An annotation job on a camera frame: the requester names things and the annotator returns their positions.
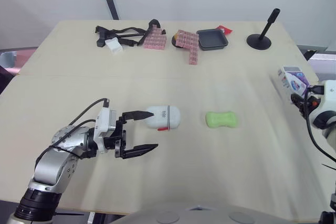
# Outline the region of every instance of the green soap bar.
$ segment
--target green soap bar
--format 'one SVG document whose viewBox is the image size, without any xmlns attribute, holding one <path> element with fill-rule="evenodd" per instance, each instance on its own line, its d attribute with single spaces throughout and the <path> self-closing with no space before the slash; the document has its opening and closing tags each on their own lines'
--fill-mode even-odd
<svg viewBox="0 0 336 224">
<path fill-rule="evenodd" d="M 210 128 L 217 128 L 219 126 L 235 128 L 238 124 L 237 116 L 232 111 L 223 113 L 207 112 L 205 114 L 205 121 Z"/>
</svg>

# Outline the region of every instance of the black stand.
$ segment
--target black stand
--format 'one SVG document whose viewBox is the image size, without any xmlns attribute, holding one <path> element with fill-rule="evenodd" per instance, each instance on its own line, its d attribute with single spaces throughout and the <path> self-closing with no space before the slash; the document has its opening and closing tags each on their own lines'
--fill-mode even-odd
<svg viewBox="0 0 336 224">
<path fill-rule="evenodd" d="M 273 12 L 271 13 L 271 15 L 269 16 L 267 20 L 267 25 L 265 26 L 262 33 L 261 34 L 251 34 L 250 36 L 247 37 L 246 42 L 248 43 L 250 47 L 253 47 L 254 49 L 258 49 L 258 50 L 265 50 L 271 46 L 272 42 L 270 41 L 269 38 L 265 36 L 265 34 L 268 31 L 271 24 L 274 23 L 279 13 L 280 13 L 280 9 L 275 8 Z"/>
</svg>

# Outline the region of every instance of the robotic arm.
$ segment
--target robotic arm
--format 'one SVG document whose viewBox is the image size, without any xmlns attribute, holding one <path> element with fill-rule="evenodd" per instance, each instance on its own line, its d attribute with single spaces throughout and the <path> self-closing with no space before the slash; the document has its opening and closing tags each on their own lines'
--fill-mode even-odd
<svg viewBox="0 0 336 224">
<path fill-rule="evenodd" d="M 96 120 L 86 120 L 77 126 L 73 123 L 89 108 L 84 110 L 68 126 L 59 130 L 52 138 L 51 145 L 36 160 L 35 171 L 29 182 L 28 189 L 19 206 L 7 224 L 52 223 L 55 210 L 62 193 L 66 190 L 74 174 L 79 159 L 95 157 L 97 150 L 106 153 L 115 150 L 115 157 L 131 158 L 144 155 L 153 150 L 157 144 L 144 144 L 125 150 L 126 131 L 123 125 L 127 120 L 141 120 L 153 116 L 147 111 L 117 113 L 110 110 L 108 99 L 104 100 Z M 96 122 L 94 128 L 82 126 L 88 122 Z"/>
<path fill-rule="evenodd" d="M 291 100 L 306 119 L 308 133 L 314 146 L 325 156 L 336 162 L 334 157 L 326 153 L 316 143 L 311 132 L 311 125 L 321 129 L 322 135 L 328 144 L 336 151 L 336 80 L 324 81 L 320 86 L 308 88 L 304 99 L 298 94 L 292 94 Z M 330 207 L 336 211 L 336 193 L 331 195 Z M 322 212 L 319 224 L 334 223 L 336 223 L 336 212 Z"/>
</svg>

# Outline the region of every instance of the black strap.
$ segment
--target black strap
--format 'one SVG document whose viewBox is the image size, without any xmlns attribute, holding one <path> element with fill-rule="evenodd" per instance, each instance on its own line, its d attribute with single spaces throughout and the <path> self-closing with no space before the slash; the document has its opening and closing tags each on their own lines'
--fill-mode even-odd
<svg viewBox="0 0 336 224">
<path fill-rule="evenodd" d="M 118 42 L 120 44 L 127 45 L 127 46 L 130 46 L 130 47 L 134 47 L 134 45 L 140 46 L 140 45 L 143 44 L 144 40 L 146 39 L 146 37 L 150 33 L 153 25 L 156 25 L 157 28 L 161 28 L 159 21 L 157 21 L 156 19 L 152 19 L 148 23 L 148 29 L 147 30 L 144 30 L 142 28 L 136 28 L 136 27 L 128 27 L 128 28 L 121 29 L 121 30 L 116 30 L 116 29 L 107 30 L 104 27 L 96 26 L 96 33 L 99 33 L 99 39 L 97 40 L 97 46 L 98 47 L 103 47 L 103 46 L 105 46 L 105 40 L 113 39 L 113 38 L 116 38 L 116 37 L 118 38 Z M 132 40 L 132 39 L 125 39 L 125 38 L 122 38 L 122 35 L 118 35 L 119 33 L 124 33 L 125 31 L 128 31 L 128 30 L 135 30 L 139 34 L 144 34 L 144 35 L 139 41 L 135 41 L 135 40 Z"/>
</svg>

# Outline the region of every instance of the black base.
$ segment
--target black base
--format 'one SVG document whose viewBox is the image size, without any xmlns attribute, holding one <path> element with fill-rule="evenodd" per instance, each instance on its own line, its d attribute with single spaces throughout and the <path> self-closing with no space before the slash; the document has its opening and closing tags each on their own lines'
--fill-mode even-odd
<svg viewBox="0 0 336 224">
<path fill-rule="evenodd" d="M 54 216 L 62 194 L 27 189 L 14 216 L 23 220 L 48 221 Z"/>
<path fill-rule="evenodd" d="M 258 50 L 268 49 L 272 44 L 270 39 L 265 36 L 262 40 L 259 40 L 259 36 L 260 34 L 251 34 L 250 36 L 247 37 L 246 42 L 250 47 L 253 47 L 254 49 Z"/>
</svg>

